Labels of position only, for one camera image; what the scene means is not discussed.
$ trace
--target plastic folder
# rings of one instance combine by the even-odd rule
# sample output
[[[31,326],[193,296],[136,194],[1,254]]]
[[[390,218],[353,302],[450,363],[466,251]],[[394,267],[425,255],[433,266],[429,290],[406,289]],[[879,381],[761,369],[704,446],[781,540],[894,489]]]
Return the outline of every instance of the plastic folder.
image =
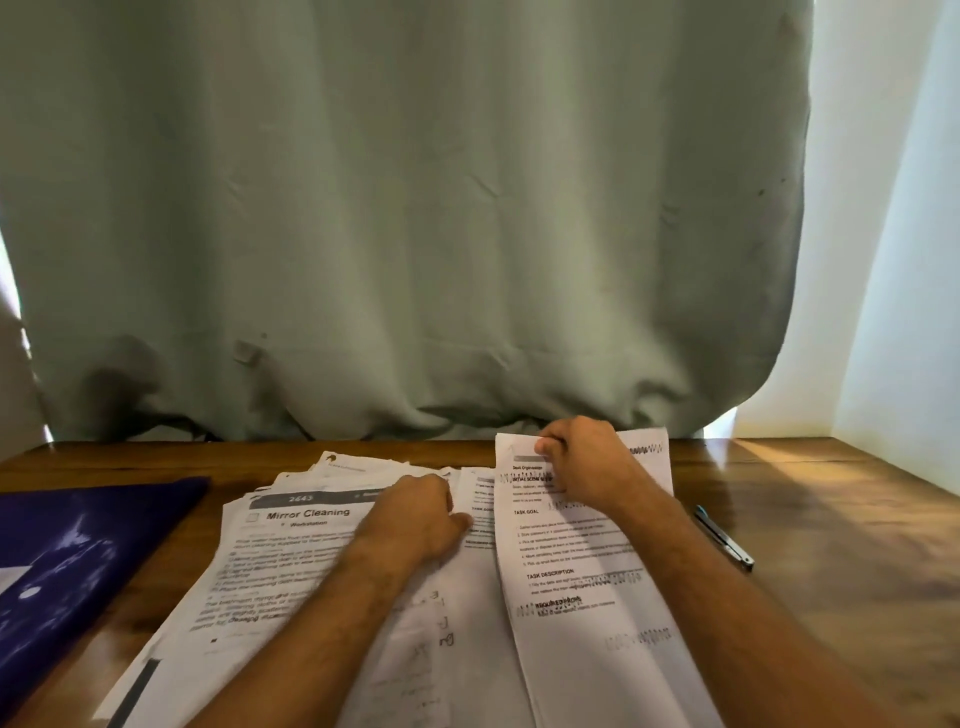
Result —
[[[206,492],[206,478],[0,494],[0,723]]]

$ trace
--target wooden desk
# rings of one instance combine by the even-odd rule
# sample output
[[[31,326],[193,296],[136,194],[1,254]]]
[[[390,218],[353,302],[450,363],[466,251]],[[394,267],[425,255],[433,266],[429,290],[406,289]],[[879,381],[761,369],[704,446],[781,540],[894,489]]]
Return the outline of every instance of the wooden desk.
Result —
[[[492,466],[492,443],[71,445],[0,464],[0,490],[209,475],[213,487],[14,717],[89,717],[216,548],[220,509],[325,449]],[[960,498],[836,440],[675,441],[677,497],[756,558],[752,577],[918,726],[960,727]]]

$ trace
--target gray-green curtain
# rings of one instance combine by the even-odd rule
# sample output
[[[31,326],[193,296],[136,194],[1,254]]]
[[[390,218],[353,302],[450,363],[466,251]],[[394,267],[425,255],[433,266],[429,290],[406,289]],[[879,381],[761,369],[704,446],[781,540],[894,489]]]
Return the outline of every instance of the gray-green curtain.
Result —
[[[0,2],[58,439],[686,434],[780,350],[812,0]]]

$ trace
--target white wall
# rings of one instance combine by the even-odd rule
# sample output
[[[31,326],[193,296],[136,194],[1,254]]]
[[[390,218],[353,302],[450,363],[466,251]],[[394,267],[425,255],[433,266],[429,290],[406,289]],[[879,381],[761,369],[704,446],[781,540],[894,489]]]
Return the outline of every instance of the white wall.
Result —
[[[0,460],[43,441],[43,418],[21,345],[19,308],[0,238]]]
[[[941,0],[818,0],[790,325],[740,437],[828,435]]]
[[[960,493],[960,0],[937,30],[833,432]]]

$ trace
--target stack of papers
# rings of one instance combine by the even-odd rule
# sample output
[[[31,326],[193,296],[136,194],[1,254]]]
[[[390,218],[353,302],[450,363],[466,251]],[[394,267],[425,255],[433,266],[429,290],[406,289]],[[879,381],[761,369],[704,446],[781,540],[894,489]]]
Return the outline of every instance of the stack of papers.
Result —
[[[672,493],[666,432],[621,438]],[[553,491],[536,441],[498,435],[496,469],[325,452],[228,503],[209,568],[93,717],[180,728],[316,588],[378,492],[435,473],[473,528],[397,601],[339,726],[722,726],[626,538]]]

